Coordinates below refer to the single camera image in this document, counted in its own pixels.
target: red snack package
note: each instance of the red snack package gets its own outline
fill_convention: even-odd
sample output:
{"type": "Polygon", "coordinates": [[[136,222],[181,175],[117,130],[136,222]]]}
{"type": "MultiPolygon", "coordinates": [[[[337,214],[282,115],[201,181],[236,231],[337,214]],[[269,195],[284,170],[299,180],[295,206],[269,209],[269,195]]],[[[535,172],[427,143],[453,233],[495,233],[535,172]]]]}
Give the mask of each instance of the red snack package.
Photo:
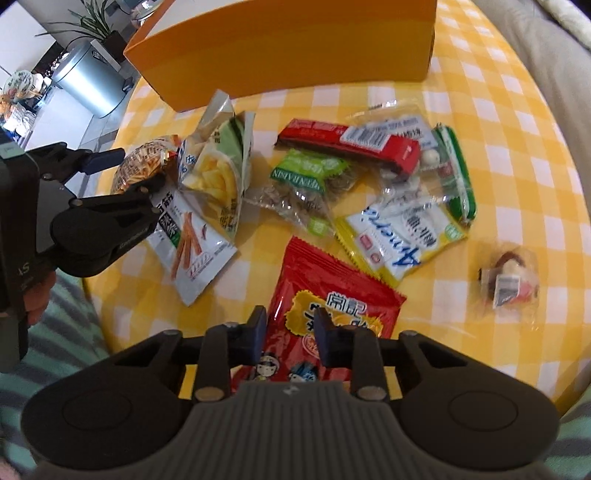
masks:
{"type": "Polygon", "coordinates": [[[406,175],[414,172],[421,156],[416,140],[391,135],[383,129],[297,118],[279,133],[277,143],[351,160],[387,162],[395,173],[406,175]]]}
{"type": "Polygon", "coordinates": [[[379,280],[293,237],[269,305],[267,338],[256,367],[242,367],[232,378],[314,381],[350,377],[347,368],[325,368],[314,340],[314,309],[324,307],[336,325],[359,325],[389,338],[406,298],[379,280]]]}

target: floor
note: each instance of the floor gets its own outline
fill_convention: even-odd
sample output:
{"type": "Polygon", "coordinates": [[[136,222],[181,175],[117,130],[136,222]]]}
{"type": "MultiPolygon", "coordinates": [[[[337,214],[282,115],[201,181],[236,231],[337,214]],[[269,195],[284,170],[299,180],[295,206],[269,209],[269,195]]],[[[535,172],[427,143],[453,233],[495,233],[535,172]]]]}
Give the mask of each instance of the floor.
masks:
{"type": "MultiPolygon", "coordinates": [[[[133,77],[134,84],[140,78],[137,70],[133,68],[131,63],[125,61],[121,65],[119,71],[123,78],[133,77]]],[[[109,115],[103,118],[93,117],[86,129],[84,137],[79,148],[92,150],[93,152],[104,152],[109,150],[115,141],[119,126],[127,110],[127,104],[131,98],[131,89],[121,103],[109,115]]],[[[76,174],[66,186],[78,197],[90,197],[96,193],[96,186],[98,184],[100,173],[94,175],[85,175],[83,173],[76,174]]]]}

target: ribbed gray surface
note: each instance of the ribbed gray surface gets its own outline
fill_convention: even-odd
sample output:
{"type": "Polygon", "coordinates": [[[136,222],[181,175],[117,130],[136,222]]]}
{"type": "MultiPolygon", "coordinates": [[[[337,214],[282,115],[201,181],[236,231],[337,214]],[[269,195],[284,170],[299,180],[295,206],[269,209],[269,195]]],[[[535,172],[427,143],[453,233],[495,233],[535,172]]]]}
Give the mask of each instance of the ribbed gray surface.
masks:
{"type": "Polygon", "coordinates": [[[234,397],[193,409],[160,452],[110,471],[42,464],[32,480],[550,480],[542,464],[478,473],[441,463],[403,434],[385,404],[339,382],[248,382],[234,397]]]}

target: beige couch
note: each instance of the beige couch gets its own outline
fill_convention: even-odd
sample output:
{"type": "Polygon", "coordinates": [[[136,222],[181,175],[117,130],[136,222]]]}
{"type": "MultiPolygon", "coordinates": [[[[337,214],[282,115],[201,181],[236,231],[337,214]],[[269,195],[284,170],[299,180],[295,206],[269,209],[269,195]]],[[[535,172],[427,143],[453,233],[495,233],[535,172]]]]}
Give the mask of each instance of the beige couch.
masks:
{"type": "Polygon", "coordinates": [[[546,98],[591,211],[591,53],[535,0],[473,0],[519,55],[546,98]]]}

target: tablecloth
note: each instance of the tablecloth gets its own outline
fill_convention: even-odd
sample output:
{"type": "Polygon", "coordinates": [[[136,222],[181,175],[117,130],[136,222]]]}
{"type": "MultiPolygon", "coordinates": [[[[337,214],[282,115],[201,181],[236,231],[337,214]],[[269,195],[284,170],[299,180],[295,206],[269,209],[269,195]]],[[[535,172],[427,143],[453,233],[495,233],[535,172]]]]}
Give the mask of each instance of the tablecloth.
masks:
{"type": "MultiPolygon", "coordinates": [[[[396,52],[384,61],[396,61],[396,52]]],[[[432,124],[456,129],[479,212],[469,240],[403,280],[399,291],[408,300],[394,336],[403,329],[425,333],[538,387],[564,410],[591,375],[589,216],[577,171],[544,99],[469,0],[439,1],[433,58],[421,84],[316,86],[237,99],[237,111],[256,111],[253,184],[277,163],[272,145],[292,118],[343,122],[395,98],[420,100],[432,124]],[[541,291],[534,328],[479,316],[482,245],[496,239],[537,254],[541,291]]],[[[202,112],[175,113],[142,80],[114,147],[129,149],[164,134],[186,136],[202,112]]],[[[101,177],[99,191],[109,190],[112,175],[101,177]]],[[[371,182],[363,182],[350,202],[361,210],[375,193],[371,182]]],[[[86,282],[109,345],[121,349],[168,328],[191,336],[220,322],[244,321],[255,305],[269,305],[284,248],[296,232],[272,212],[246,207],[236,238],[239,254],[190,307],[182,305],[149,246],[137,246],[86,282]]],[[[336,242],[327,250],[346,259],[336,242]]],[[[393,373],[388,375],[394,383],[393,373]]]]}

